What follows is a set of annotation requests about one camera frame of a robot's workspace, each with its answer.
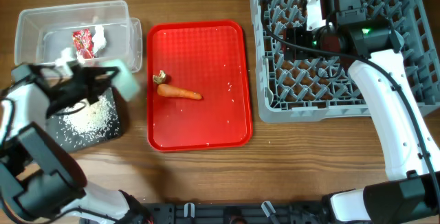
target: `dish rack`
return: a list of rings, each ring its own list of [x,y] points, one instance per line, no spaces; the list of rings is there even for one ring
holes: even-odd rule
[[[283,37],[288,27],[303,25],[307,17],[299,0],[250,0],[256,46],[258,113],[264,122],[317,122],[332,117],[369,116],[360,90],[342,70],[334,76],[340,59],[329,58],[315,68],[317,59],[284,59],[281,44],[268,36],[262,25]],[[367,17],[384,16],[405,40],[402,50],[406,75],[422,115],[440,107],[439,57],[422,0],[362,0]],[[260,16],[264,12],[264,24]]]

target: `wooden surface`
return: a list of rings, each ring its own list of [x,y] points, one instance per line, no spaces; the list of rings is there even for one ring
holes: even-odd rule
[[[0,87],[10,84],[20,11],[107,0],[0,0]],[[131,126],[120,139],[72,154],[90,181],[122,189],[141,202],[288,202],[386,181],[384,158],[370,118],[266,124],[258,115],[254,33],[249,0],[125,0],[142,22],[232,19],[245,31],[254,136],[242,148],[157,153],[146,142],[145,91],[129,103]],[[424,0],[434,40],[440,42],[440,0]],[[145,68],[136,74],[145,88]],[[426,118],[440,141],[440,111]],[[61,223],[75,223],[65,219]],[[3,213],[0,223],[10,223]]]

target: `carrot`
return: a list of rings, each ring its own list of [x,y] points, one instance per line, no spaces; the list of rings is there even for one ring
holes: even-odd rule
[[[160,84],[157,86],[157,94],[162,97],[189,98],[192,100],[201,100],[201,94],[193,91],[181,89],[168,84]]]

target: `clear plastic bin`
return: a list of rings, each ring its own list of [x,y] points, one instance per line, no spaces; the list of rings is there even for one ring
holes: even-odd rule
[[[15,64],[53,63],[61,51],[74,44],[72,32],[95,25],[104,27],[107,45],[88,64],[124,59],[132,71],[142,66],[142,30],[138,19],[131,19],[125,1],[105,1],[23,10],[15,36]]]

